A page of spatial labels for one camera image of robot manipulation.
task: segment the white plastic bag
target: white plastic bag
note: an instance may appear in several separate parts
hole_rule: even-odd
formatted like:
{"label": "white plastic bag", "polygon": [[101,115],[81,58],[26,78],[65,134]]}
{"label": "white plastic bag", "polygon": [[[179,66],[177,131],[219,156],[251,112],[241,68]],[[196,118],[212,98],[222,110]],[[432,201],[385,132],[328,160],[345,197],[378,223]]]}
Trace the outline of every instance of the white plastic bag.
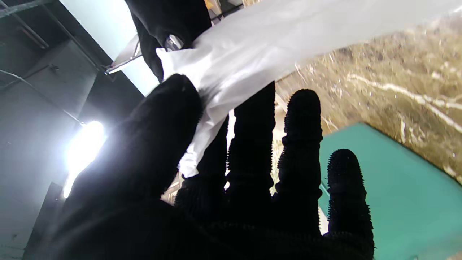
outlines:
{"label": "white plastic bag", "polygon": [[180,172],[196,175],[228,112],[294,62],[408,28],[460,5],[462,0],[264,0],[204,32],[195,49],[158,49],[165,77],[186,75],[205,106]]}

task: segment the cable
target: cable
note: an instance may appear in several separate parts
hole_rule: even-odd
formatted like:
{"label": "cable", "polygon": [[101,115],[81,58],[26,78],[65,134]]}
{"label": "cable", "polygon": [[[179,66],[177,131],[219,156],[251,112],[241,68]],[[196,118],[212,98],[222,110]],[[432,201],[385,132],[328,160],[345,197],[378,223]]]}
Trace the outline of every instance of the cable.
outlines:
{"label": "cable", "polygon": [[5,74],[8,74],[10,76],[13,76],[15,78],[17,78],[18,80],[26,83],[28,85],[28,87],[30,87],[32,90],[34,90],[41,98],[43,98],[45,101],[47,101],[48,103],[50,103],[52,106],[54,106],[56,109],[58,110],[61,110],[63,113],[65,113],[67,116],[69,116],[70,118],[72,118],[72,120],[75,120],[77,121],[79,124],[83,124],[83,122],[81,122],[80,120],[78,120],[75,116],[71,115],[71,113],[67,112],[66,110],[62,109],[61,107],[59,107],[57,104],[55,104],[51,99],[49,99],[47,96],[43,95],[40,91],[38,91],[32,84],[30,84],[29,82],[27,82],[25,79],[19,77],[18,75],[15,75],[13,73],[9,73],[7,71],[4,71],[4,70],[1,70],[0,69],[0,72],[3,72]]}

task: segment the bright light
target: bright light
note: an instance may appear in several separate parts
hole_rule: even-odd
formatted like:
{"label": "bright light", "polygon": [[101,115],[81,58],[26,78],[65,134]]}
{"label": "bright light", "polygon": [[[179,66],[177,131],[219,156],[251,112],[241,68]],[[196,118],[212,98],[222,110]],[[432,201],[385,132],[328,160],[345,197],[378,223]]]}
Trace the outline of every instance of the bright light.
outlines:
{"label": "bright light", "polygon": [[67,198],[71,193],[75,178],[93,160],[104,143],[104,127],[98,121],[82,125],[82,129],[71,142],[67,152],[67,166],[69,176],[63,188],[63,196]]}

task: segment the finger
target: finger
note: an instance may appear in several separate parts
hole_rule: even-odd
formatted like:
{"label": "finger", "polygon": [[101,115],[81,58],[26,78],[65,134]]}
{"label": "finger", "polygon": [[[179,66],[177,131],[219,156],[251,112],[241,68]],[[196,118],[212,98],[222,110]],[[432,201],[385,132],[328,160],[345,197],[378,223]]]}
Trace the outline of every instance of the finger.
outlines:
{"label": "finger", "polygon": [[261,221],[270,205],[271,155],[274,121],[275,84],[270,83],[234,109],[235,137],[231,141],[226,179],[230,214],[246,221]]}
{"label": "finger", "polygon": [[171,184],[202,113],[186,76],[156,87],[110,134],[69,196],[98,201],[157,199]]}
{"label": "finger", "polygon": [[371,213],[358,159],[347,149],[332,153],[328,165],[329,236],[354,234],[373,250]]}
{"label": "finger", "polygon": [[289,101],[278,163],[279,183],[274,205],[280,229],[320,235],[317,200],[321,195],[319,142],[322,140],[321,106],[312,90],[295,92]]}
{"label": "finger", "polygon": [[175,207],[187,212],[199,223],[215,221],[221,210],[226,171],[226,135],[228,117],[217,136],[204,152],[198,175],[185,178],[175,197]]}

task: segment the teal surface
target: teal surface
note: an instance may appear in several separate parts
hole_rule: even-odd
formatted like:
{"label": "teal surface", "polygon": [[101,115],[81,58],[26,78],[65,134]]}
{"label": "teal surface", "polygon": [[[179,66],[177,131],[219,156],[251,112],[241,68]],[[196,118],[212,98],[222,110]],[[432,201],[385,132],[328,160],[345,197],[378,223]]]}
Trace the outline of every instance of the teal surface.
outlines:
{"label": "teal surface", "polygon": [[338,149],[353,151],[370,205],[377,260],[444,260],[462,251],[462,187],[389,137],[356,124],[321,142],[323,195],[328,212],[327,164]]}

